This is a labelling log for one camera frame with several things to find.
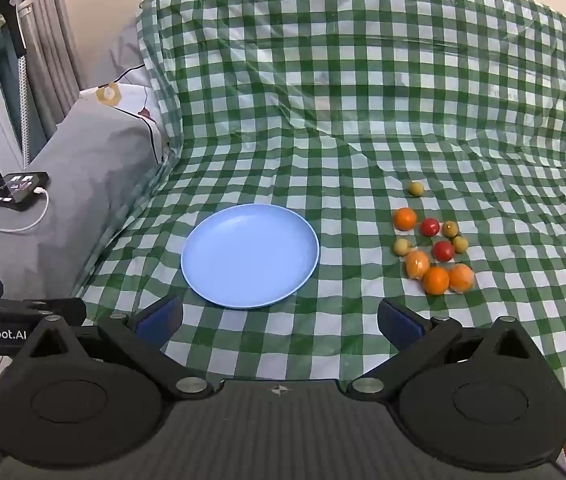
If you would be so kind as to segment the orange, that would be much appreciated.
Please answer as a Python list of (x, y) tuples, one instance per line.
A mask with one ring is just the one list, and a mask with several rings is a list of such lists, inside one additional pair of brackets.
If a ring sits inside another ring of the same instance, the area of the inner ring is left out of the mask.
[(420, 249), (413, 249), (405, 255), (405, 272), (411, 280), (420, 281), (424, 274), (430, 270), (430, 257)]
[(474, 285), (474, 272), (464, 263), (457, 263), (448, 270), (449, 287), (454, 292), (467, 292)]

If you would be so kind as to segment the orange tangerine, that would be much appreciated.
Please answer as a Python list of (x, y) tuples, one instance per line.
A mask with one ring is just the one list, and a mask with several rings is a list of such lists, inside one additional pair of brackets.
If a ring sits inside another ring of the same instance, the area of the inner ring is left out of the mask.
[(417, 225), (417, 213), (409, 207), (399, 208), (394, 211), (393, 223), (398, 231), (411, 231)]
[(431, 266), (421, 278), (421, 286), (426, 295), (440, 296), (449, 288), (449, 272), (441, 266)]

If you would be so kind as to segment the red tomato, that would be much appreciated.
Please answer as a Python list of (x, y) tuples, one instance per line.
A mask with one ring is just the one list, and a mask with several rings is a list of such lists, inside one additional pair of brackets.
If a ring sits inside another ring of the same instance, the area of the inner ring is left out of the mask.
[(440, 240), (432, 248), (434, 258), (439, 262), (448, 262), (454, 258), (456, 250), (449, 240)]
[(420, 233), (426, 237), (434, 237), (440, 232), (440, 222), (435, 218), (425, 218), (420, 225)]

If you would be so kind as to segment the yellow-green small fruit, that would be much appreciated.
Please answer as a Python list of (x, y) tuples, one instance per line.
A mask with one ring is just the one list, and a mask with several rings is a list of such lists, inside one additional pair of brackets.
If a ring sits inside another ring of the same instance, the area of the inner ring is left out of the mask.
[(409, 252), (411, 252), (411, 250), (412, 244), (410, 243), (410, 240), (407, 240), (403, 237), (398, 237), (394, 241), (393, 252), (395, 255), (399, 257), (405, 257), (409, 254)]

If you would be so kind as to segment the black smartphone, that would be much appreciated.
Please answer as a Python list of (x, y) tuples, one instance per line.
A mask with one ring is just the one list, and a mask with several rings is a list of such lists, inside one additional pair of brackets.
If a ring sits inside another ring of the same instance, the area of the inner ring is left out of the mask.
[(0, 184), (0, 207), (24, 211), (43, 196), (50, 177), (44, 171), (6, 174)]

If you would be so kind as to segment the light blue plate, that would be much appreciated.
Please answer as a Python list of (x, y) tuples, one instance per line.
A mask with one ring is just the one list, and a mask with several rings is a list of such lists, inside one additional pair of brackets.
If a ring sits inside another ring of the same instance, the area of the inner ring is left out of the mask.
[(292, 296), (309, 281), (319, 257), (318, 235), (300, 214), (245, 204), (195, 226), (183, 246), (181, 272), (206, 301), (251, 310)]

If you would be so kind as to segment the grey curtain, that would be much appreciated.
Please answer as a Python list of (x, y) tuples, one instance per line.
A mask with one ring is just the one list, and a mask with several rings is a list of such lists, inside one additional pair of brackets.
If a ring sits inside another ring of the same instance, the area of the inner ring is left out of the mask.
[(51, 138), (83, 87), (83, 70), (65, 0), (34, 0), (20, 24), (33, 103), (42, 131)]

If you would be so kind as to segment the floral white pillow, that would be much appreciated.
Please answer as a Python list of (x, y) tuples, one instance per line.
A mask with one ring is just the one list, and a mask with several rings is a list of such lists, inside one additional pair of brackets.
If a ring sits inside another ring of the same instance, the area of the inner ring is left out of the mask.
[(141, 119), (158, 164), (169, 155), (170, 140), (138, 43), (136, 23), (123, 26), (88, 78), (80, 98), (99, 102)]

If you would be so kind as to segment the green checkered tablecloth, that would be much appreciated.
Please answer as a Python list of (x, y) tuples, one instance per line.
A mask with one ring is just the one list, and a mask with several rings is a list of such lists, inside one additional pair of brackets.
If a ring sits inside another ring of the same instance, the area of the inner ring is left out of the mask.
[[(533, 0), (143, 0), (136, 30), (175, 154), (95, 261), (90, 320), (177, 295), (167, 352), (186, 366), (347, 382), (393, 352), (383, 298), (466, 326), (511, 315), (566, 390), (565, 16)], [(185, 284), (182, 248), (251, 203), (301, 214), (319, 263), (272, 307), (220, 309)], [(439, 262), (445, 221), (470, 246)], [(398, 237), (431, 266), (466, 264), (473, 287), (426, 295)]]

